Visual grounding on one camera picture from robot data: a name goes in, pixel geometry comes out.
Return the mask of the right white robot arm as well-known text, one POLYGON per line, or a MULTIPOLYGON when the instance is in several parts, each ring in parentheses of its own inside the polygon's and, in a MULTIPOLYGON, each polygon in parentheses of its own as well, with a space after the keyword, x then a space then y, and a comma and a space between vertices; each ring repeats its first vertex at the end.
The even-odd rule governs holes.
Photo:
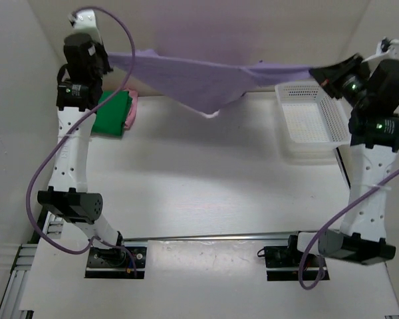
POLYGON ((354 54, 309 74, 331 98, 351 106, 352 179, 348 211, 337 230, 300 232, 289 239, 285 257, 295 266, 309 255, 373 265, 394 258, 386 242, 384 189, 399 152, 399 39, 382 39, 374 55, 354 54))

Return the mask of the white front cover board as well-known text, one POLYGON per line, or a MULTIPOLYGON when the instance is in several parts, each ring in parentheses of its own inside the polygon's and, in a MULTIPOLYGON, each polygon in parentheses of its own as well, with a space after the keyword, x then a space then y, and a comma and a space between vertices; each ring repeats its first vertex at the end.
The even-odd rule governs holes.
POLYGON ((148 244, 145 277, 88 279, 85 256, 41 243, 21 301, 35 318, 383 318, 399 314, 386 267, 329 260, 310 290, 269 282, 262 244, 148 244))

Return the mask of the lilac t shirt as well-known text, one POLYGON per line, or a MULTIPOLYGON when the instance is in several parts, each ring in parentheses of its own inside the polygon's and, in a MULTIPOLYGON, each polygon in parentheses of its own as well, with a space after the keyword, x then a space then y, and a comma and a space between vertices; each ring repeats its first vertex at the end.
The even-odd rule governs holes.
POLYGON ((131 76, 151 89, 187 106, 212 115, 261 87, 310 78, 308 65, 258 62, 230 65, 160 56, 152 49, 109 53, 111 66, 131 71, 131 76))

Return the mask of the aluminium frame rail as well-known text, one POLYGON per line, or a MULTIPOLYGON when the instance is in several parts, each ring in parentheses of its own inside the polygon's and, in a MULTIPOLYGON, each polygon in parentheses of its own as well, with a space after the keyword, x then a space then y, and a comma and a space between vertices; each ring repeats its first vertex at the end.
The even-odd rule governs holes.
MULTIPOLYGON (((60 239, 65 221, 51 213, 41 213, 39 225, 53 240, 60 239)), ((37 252, 39 236, 33 233, 28 243, 22 244, 13 260, 10 277, 0 303, 0 318, 34 318, 34 310, 21 308, 21 301, 28 283, 31 267, 37 252)))

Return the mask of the white plastic basket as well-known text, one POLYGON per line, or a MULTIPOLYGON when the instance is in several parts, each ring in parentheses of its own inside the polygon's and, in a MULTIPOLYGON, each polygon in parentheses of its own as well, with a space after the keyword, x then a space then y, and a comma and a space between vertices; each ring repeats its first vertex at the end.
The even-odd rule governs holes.
POLYGON ((288 82, 275 87, 282 147, 299 161, 327 161, 350 143, 348 119, 342 104, 313 81, 288 82))

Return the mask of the green t shirt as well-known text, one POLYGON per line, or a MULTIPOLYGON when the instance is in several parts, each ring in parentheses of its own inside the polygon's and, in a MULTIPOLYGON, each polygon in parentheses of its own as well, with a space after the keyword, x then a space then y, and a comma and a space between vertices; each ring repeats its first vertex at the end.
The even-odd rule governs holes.
POLYGON ((96 113, 92 134, 121 138, 124 133, 126 119, 132 105, 129 92, 119 92, 96 113))

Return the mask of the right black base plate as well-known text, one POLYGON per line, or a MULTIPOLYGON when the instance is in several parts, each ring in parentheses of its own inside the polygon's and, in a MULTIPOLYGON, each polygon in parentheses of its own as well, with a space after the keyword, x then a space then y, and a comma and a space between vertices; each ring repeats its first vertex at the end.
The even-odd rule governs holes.
MULTIPOLYGON (((264 246, 257 251, 257 257, 265 260, 267 270, 298 269, 303 253, 285 246, 264 246)), ((319 268, 319 259, 314 255, 306 257, 303 270, 319 268)))

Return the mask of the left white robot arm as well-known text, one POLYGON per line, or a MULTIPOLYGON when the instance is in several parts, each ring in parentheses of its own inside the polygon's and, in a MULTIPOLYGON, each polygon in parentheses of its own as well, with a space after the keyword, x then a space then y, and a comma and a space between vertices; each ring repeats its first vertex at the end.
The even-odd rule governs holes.
POLYGON ((102 96, 102 78, 112 72, 92 9, 70 17, 73 32, 64 39, 66 63, 57 75, 58 142, 54 170, 37 201, 88 238, 95 237, 93 253, 112 266, 121 265, 126 249, 122 235, 102 215, 103 198, 88 191, 86 162, 95 114, 102 96))

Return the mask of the pink t shirt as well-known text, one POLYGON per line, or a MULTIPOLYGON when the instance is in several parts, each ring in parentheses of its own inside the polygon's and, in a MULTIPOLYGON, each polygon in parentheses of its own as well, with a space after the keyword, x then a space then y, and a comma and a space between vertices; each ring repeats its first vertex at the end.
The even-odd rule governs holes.
POLYGON ((126 117, 126 121, 124 123, 124 129, 129 130, 133 126, 136 120, 137 109, 138 109, 138 93, 137 91, 130 88, 127 88, 126 91, 128 93, 128 96, 132 99, 129 112, 126 117))

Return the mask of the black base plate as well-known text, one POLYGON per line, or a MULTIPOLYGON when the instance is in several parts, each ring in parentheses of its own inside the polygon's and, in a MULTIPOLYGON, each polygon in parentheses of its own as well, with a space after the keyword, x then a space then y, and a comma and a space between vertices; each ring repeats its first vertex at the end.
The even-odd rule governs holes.
MULTIPOLYGON (((129 246, 125 245, 126 249, 130 251, 134 258, 137 269, 143 269, 146 266, 146 253, 147 247, 138 245, 129 246)), ((90 249, 87 263, 87 268, 130 268, 133 270, 132 260, 125 251, 120 249, 98 249, 93 247, 90 249)))
MULTIPOLYGON (((285 246, 264 246, 257 251, 257 257, 265 260, 267 270, 298 269, 303 253, 285 246)), ((306 257, 303 270, 319 268, 319 259, 314 255, 306 257)))

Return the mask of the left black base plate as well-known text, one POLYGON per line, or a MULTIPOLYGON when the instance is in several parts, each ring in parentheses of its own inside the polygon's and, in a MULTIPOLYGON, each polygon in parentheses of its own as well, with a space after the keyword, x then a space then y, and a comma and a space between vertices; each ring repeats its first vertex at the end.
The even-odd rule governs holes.
MULTIPOLYGON (((146 253, 147 247, 138 245, 129 246, 125 245, 126 249, 130 251, 134 258, 137 269, 143 269, 146 266, 146 253)), ((132 260, 125 251, 120 249, 98 249, 93 247, 90 249, 87 263, 87 268, 130 268, 133 270, 132 260)))

